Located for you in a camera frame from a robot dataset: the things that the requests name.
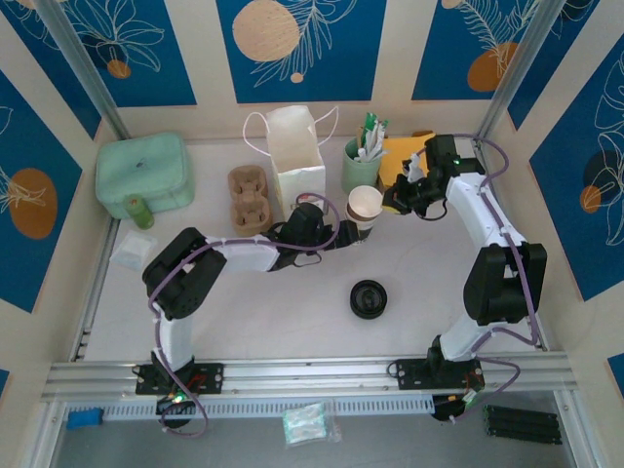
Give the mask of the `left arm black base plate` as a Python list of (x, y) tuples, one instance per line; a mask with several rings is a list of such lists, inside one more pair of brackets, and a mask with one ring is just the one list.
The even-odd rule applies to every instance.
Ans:
[[(189, 363), (175, 375), (194, 394), (218, 395), (221, 393), (224, 366), (216, 364)], [(147, 364), (133, 367), (136, 376), (136, 394), (165, 396), (176, 393), (180, 387), (160, 366)]]

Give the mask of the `white paper takeout bag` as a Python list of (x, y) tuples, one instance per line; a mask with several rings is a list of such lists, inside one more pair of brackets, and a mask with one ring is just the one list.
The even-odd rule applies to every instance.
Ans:
[(300, 194), (322, 199), (326, 195), (327, 171), (318, 140), (314, 118), (305, 105), (290, 105), (266, 114), (250, 113), (246, 122), (259, 117), (265, 128), (267, 148), (255, 145), (254, 151), (270, 160), (274, 191), (283, 218), (290, 217)]

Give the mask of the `brown paper coffee cup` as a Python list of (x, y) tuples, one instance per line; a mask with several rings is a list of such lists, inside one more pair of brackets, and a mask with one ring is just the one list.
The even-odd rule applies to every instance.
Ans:
[(360, 185), (351, 190), (346, 205), (346, 216), (359, 231), (370, 231), (382, 212), (382, 194), (374, 187)]

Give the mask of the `mint green holder cup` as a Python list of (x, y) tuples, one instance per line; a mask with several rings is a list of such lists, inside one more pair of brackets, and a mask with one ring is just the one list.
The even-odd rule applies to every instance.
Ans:
[(381, 159), (371, 162), (356, 161), (358, 153), (356, 139), (351, 138), (344, 146), (342, 156), (341, 188), (345, 194), (349, 194), (354, 188), (376, 186)]

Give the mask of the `white paper-wrapped straw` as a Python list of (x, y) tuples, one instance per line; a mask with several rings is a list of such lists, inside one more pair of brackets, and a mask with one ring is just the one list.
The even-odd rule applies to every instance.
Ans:
[(377, 145), (370, 150), (362, 147), (357, 150), (357, 156), (354, 160), (359, 163), (372, 163), (380, 160), (387, 153), (388, 151), (382, 145)]

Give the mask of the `blue plastic block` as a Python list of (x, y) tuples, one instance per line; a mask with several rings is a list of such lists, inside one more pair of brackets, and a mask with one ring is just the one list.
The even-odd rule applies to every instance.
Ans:
[(100, 426), (103, 422), (103, 409), (72, 410), (67, 416), (66, 429), (77, 430)]

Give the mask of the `mint green lunch box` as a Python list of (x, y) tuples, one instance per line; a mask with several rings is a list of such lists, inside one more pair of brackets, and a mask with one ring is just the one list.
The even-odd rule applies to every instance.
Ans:
[(153, 213), (191, 204), (193, 165), (183, 138), (174, 132), (107, 143), (98, 152), (96, 196), (116, 219), (128, 218), (127, 197), (140, 197)]

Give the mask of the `small green bottle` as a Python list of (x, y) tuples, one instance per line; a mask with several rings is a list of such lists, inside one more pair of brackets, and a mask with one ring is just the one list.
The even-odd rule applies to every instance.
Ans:
[(150, 229), (154, 224), (154, 216), (146, 202), (139, 195), (129, 195), (124, 200), (124, 208), (135, 225), (142, 230)]

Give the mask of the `black ribbed rack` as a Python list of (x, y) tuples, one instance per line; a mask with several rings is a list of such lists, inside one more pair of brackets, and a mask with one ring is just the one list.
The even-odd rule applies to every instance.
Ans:
[(484, 418), (492, 437), (545, 445), (563, 443), (559, 419), (551, 412), (486, 405)]

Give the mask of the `aluminium mounting rail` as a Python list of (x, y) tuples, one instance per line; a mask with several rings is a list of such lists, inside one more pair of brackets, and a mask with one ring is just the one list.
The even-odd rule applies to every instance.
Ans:
[[(287, 398), (385, 396), (402, 393), (397, 378), (387, 368), (392, 357), (334, 359), (225, 360), (214, 384), (219, 398)], [(480, 358), (483, 390), (511, 391), (576, 390), (578, 384), (564, 352), (486, 353)], [(91, 402), (136, 400), (164, 396), (152, 386), (137, 393), (143, 379), (134, 362), (57, 363), (50, 368), (41, 400), (44, 402)]]

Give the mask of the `aluminium frame post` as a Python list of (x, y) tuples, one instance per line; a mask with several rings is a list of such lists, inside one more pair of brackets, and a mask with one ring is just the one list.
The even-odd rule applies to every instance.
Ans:
[(490, 138), (493, 130), (527, 75), (566, 0), (540, 0), (511, 63), (493, 94), (487, 113), (477, 130), (478, 137)]
[(117, 111), (112, 95), (59, 2), (33, 0), (33, 4), (100, 117), (117, 139), (130, 139), (131, 134)]

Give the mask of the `clear bag green white contents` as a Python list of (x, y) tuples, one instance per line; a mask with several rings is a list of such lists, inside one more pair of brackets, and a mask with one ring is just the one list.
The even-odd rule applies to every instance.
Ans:
[(286, 447), (294, 448), (317, 442), (340, 442), (342, 435), (335, 416), (336, 407), (333, 400), (285, 410), (282, 425)]

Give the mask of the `black cup lid stack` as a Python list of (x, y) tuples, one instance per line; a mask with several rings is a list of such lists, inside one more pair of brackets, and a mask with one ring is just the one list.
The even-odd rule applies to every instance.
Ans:
[(380, 317), (387, 305), (387, 292), (375, 280), (362, 280), (354, 285), (350, 292), (351, 311), (364, 320)]

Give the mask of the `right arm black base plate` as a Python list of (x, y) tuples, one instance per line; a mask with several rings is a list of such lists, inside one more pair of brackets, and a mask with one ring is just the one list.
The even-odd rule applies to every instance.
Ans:
[(400, 390), (476, 390), (485, 387), (478, 360), (434, 364), (426, 359), (400, 359), (394, 362)]

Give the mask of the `clear plastic packet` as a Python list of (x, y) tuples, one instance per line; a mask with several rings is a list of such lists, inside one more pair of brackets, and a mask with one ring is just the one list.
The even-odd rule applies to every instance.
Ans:
[(156, 238), (129, 231), (109, 260), (111, 263), (139, 271), (156, 245)]

